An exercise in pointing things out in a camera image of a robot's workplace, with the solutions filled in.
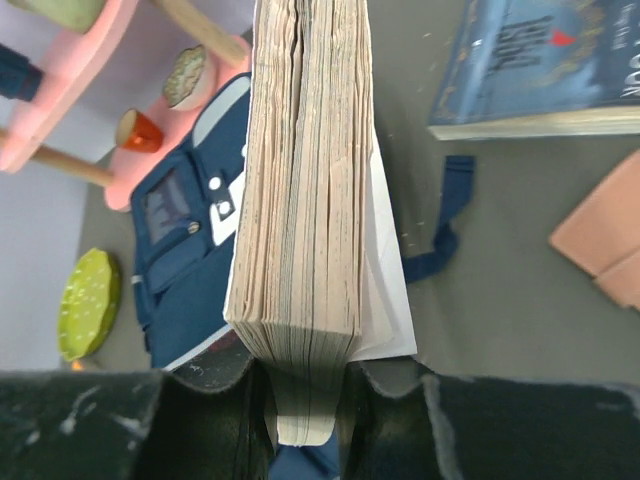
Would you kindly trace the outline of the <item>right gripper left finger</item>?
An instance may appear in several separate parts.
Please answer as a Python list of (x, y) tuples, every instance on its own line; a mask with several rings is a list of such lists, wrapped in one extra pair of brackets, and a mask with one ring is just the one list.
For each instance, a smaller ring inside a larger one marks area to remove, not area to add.
[(1, 476), (265, 479), (268, 395), (237, 339), (173, 372), (4, 372)]

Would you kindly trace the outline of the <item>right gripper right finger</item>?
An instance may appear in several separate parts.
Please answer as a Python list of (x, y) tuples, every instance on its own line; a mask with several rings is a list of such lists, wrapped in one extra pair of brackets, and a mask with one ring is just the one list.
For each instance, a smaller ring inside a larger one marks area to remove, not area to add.
[(639, 390), (357, 362), (337, 435), (345, 479), (635, 479)]

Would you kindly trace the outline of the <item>navy blue student backpack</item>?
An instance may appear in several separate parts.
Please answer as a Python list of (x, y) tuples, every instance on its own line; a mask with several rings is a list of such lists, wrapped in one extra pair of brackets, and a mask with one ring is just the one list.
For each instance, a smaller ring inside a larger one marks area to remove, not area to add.
[(132, 278), (151, 364), (169, 374), (136, 464), (139, 479), (436, 479), (422, 393), (378, 388), (366, 367), (347, 374), (354, 410), (319, 447), (274, 445), (272, 372), (225, 322), (240, 205), (249, 74), (229, 80), (131, 197)]

